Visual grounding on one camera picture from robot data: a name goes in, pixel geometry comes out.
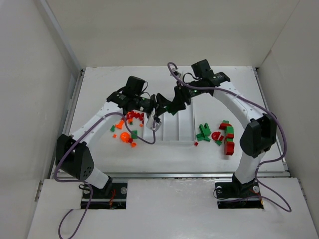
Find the large green lego assembly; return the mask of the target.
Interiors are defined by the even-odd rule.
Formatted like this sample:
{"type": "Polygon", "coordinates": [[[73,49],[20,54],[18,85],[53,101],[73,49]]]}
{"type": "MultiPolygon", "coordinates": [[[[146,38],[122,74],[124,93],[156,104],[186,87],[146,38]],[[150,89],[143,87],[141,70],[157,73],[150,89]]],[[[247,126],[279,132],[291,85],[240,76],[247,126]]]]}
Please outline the large green lego assembly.
{"type": "Polygon", "coordinates": [[[210,126],[208,125],[208,123],[200,124],[199,131],[200,133],[196,135],[197,141],[211,141],[210,135],[212,134],[212,132],[210,130],[210,126]]]}

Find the red green lego tower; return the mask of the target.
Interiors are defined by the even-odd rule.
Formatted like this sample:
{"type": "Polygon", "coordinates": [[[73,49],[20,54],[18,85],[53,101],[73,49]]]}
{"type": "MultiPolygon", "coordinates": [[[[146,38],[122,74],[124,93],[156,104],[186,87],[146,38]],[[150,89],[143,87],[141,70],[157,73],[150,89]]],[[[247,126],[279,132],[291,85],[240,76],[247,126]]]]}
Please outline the red green lego tower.
{"type": "Polygon", "coordinates": [[[234,143],[234,127],[229,121],[224,120],[219,129],[224,130],[224,153],[225,155],[232,156],[234,154],[235,143],[234,143]]]}

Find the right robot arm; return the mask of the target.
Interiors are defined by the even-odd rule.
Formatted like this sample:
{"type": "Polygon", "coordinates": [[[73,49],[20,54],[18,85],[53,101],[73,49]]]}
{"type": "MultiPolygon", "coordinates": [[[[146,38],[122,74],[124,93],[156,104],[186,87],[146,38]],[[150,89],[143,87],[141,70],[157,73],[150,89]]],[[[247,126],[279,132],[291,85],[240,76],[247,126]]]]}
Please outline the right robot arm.
{"type": "Polygon", "coordinates": [[[196,79],[184,82],[177,74],[177,66],[169,62],[168,69],[177,80],[175,97],[168,112],[184,110],[193,97],[209,93],[223,103],[239,120],[244,131],[240,137],[242,156],[230,183],[217,183],[219,199],[248,197],[258,186],[257,172],[262,158],[276,142],[277,119],[264,107],[244,98],[223,72],[214,73],[207,60],[192,65],[196,79]]]}

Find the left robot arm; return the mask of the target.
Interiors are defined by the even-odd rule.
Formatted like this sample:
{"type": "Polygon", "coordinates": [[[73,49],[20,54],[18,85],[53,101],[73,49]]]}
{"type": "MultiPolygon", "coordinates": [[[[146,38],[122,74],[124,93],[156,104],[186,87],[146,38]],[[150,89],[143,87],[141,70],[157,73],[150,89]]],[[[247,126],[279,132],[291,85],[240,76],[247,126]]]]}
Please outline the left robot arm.
{"type": "Polygon", "coordinates": [[[63,170],[75,181],[86,183],[107,195],[112,178],[95,166],[91,148],[115,125],[125,120],[126,114],[137,110],[148,117],[149,128],[156,131],[160,126],[159,116],[166,111],[170,101],[161,94],[142,97],[145,80],[130,76],[126,85],[112,92],[98,112],[71,135],[62,134],[57,139],[55,173],[63,170]]]}

